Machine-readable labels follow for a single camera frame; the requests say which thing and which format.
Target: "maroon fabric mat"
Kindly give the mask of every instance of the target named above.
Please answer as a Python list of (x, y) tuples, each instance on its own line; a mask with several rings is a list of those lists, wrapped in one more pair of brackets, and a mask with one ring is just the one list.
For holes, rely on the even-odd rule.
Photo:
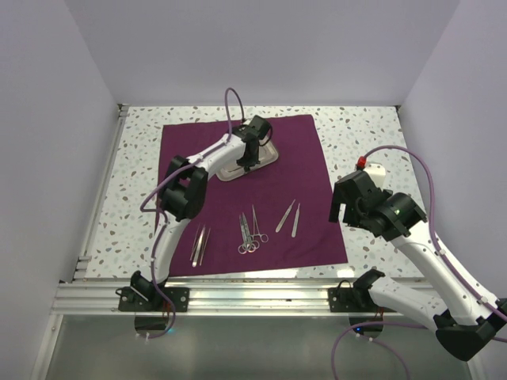
[[(321, 144), (310, 115), (269, 119), (278, 160), (230, 182), (213, 177), (206, 202), (193, 219), (174, 253), (171, 276), (196, 276), (300, 268), (347, 262), (338, 224), (328, 222), (331, 185)], [(158, 182), (173, 156), (198, 153), (227, 131), (227, 122), (166, 125), (162, 132)], [(293, 199), (291, 214), (282, 230), (275, 228)], [(301, 203), (296, 237), (291, 237), (295, 210)], [(245, 212), (252, 230), (252, 204), (257, 221), (269, 241), (254, 253), (240, 255), (239, 215)], [(190, 252), (198, 224), (212, 228), (202, 266), (193, 268)]]

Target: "white wall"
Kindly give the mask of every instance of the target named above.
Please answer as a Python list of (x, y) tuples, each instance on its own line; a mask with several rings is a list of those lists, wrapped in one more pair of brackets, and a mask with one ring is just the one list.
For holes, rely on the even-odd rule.
[[(436, 184), (439, 234), (471, 272), (507, 298), (507, 2), (462, 0), (401, 108), (408, 147)], [(426, 179), (418, 171), (419, 183)], [(482, 357), (507, 378), (507, 347)]]
[(116, 104), (63, 0), (0, 2), (0, 378), (26, 379), (69, 279)]
[(117, 102), (399, 105), (459, 0), (67, 0)]

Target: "metal tray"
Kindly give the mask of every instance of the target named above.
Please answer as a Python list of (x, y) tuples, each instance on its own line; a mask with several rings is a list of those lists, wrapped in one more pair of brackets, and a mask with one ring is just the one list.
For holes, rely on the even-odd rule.
[[(263, 144), (266, 139), (267, 137), (261, 141), (261, 144)], [(261, 164), (254, 166), (250, 172), (259, 170), (260, 168), (273, 163), (278, 159), (279, 156), (280, 155), (278, 154), (278, 150), (273, 145), (273, 141), (268, 142), (265, 146), (259, 147), (259, 161)], [(231, 164), (226, 165), (224, 168), (222, 168), (216, 174), (216, 176), (219, 178), (219, 180), (228, 182), (244, 176), (245, 174), (246, 173), (242, 167), (236, 165), (235, 162), (232, 162)]]

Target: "glass panel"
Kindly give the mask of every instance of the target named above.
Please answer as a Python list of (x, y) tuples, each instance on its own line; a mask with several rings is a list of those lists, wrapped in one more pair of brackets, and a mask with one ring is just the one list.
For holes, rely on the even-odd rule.
[[(331, 347), (346, 325), (343, 317), (179, 316), (167, 336), (145, 344), (132, 316), (65, 317), (47, 379), (332, 379)], [(390, 327), (381, 340), (413, 380), (471, 378), (428, 331)], [(341, 380), (406, 379), (390, 352), (352, 333), (336, 364)]]

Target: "surgical scissors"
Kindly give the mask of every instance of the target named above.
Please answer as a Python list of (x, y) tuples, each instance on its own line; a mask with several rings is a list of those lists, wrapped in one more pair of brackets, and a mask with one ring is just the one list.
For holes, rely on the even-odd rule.
[(261, 246), (261, 243), (254, 240), (250, 236), (250, 229), (248, 227), (248, 222), (246, 221), (245, 214), (239, 215), (239, 226), (241, 228), (241, 236), (243, 238), (243, 244), (241, 244), (238, 247), (238, 252), (242, 255), (244, 255), (247, 252), (249, 253), (255, 252)]
[(250, 236), (252, 238), (259, 237), (259, 239), (261, 239), (261, 242), (267, 243), (269, 240), (269, 236), (267, 234), (261, 234), (261, 231), (259, 230), (259, 224), (257, 223), (255, 207), (253, 205), (252, 205), (252, 217), (253, 217), (253, 234), (251, 234)]

